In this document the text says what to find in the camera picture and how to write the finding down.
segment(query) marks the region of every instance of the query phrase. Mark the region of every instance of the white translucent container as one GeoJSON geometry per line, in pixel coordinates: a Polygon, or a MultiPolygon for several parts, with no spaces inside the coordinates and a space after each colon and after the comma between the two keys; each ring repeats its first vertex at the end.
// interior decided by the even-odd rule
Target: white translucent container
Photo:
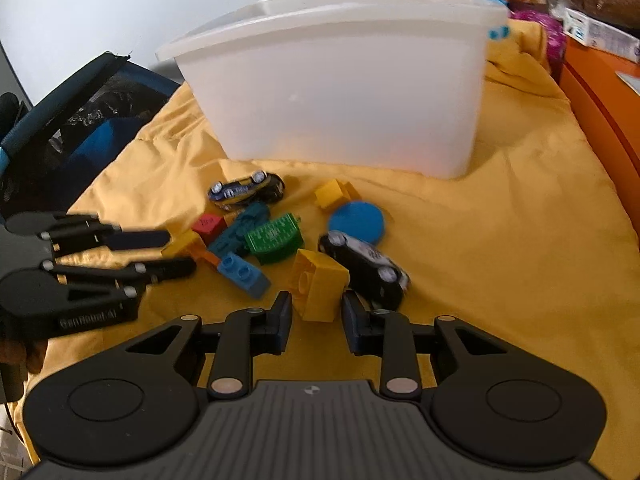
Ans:
{"type": "Polygon", "coordinates": [[[226,154],[465,173],[493,0],[262,0],[175,57],[226,154]]]}

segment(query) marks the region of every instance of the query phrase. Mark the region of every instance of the orange furniture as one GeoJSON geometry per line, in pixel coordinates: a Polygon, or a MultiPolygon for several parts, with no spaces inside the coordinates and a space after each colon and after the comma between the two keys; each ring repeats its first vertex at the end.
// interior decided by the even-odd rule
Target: orange furniture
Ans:
{"type": "Polygon", "coordinates": [[[640,66],[568,38],[560,87],[640,236],[640,96],[616,72],[640,66]]]}

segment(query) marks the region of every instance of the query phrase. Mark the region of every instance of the human hand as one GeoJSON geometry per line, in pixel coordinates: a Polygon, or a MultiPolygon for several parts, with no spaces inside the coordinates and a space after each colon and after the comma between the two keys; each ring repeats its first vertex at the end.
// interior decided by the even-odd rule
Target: human hand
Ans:
{"type": "Polygon", "coordinates": [[[26,363],[30,374],[40,373],[48,343],[48,341],[37,341],[25,345],[19,341],[0,339],[0,363],[9,365],[26,363]]]}

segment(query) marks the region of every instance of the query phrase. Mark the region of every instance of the black cable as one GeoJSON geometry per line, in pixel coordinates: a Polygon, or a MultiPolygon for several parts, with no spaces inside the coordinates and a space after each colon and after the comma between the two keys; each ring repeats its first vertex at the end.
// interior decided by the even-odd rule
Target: black cable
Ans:
{"type": "Polygon", "coordinates": [[[9,422],[11,423],[11,427],[14,429],[15,431],[15,435],[20,439],[20,442],[22,443],[22,445],[24,446],[24,440],[22,439],[22,437],[20,436],[20,431],[18,431],[18,428],[15,427],[14,424],[14,418],[11,416],[11,413],[9,413],[9,406],[7,404],[4,405],[4,410],[6,411],[6,416],[9,417],[9,422]]]}

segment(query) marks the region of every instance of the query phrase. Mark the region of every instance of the light blue building block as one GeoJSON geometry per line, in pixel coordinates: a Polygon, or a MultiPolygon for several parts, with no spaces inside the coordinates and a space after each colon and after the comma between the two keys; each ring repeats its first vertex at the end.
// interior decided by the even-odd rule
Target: light blue building block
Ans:
{"type": "Polygon", "coordinates": [[[229,253],[218,264],[218,272],[259,300],[271,286],[269,279],[237,254],[229,253]]]}

